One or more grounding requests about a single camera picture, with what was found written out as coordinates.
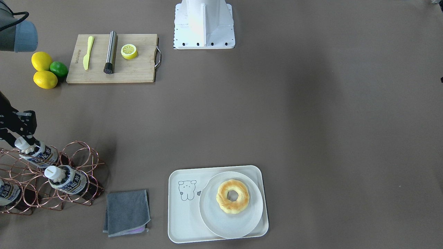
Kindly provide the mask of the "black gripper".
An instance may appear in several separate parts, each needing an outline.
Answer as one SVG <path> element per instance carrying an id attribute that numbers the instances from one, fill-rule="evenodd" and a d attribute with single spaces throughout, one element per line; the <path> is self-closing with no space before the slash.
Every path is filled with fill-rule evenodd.
<path id="1" fill-rule="evenodd" d="M 19 112 L 13 108 L 10 101 L 0 93 L 0 139 L 14 146 L 16 137 L 12 132 L 18 134 L 29 145 L 34 145 L 36 139 L 34 134 L 37 128 L 36 114 L 33 110 Z"/>

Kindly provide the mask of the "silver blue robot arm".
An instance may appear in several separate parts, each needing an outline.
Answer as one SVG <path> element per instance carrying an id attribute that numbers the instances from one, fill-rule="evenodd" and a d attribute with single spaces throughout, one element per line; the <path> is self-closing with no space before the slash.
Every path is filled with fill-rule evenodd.
<path id="1" fill-rule="evenodd" d="M 34 52 L 38 46 L 38 34 L 35 25 L 27 21 L 29 12 L 14 12 L 2 0 L 0 7 L 0 50 L 2 52 Z M 35 144 L 37 121 L 32 110 L 19 111 L 14 108 L 6 96 L 0 95 L 1 140 L 13 148 L 16 133 L 29 145 Z"/>

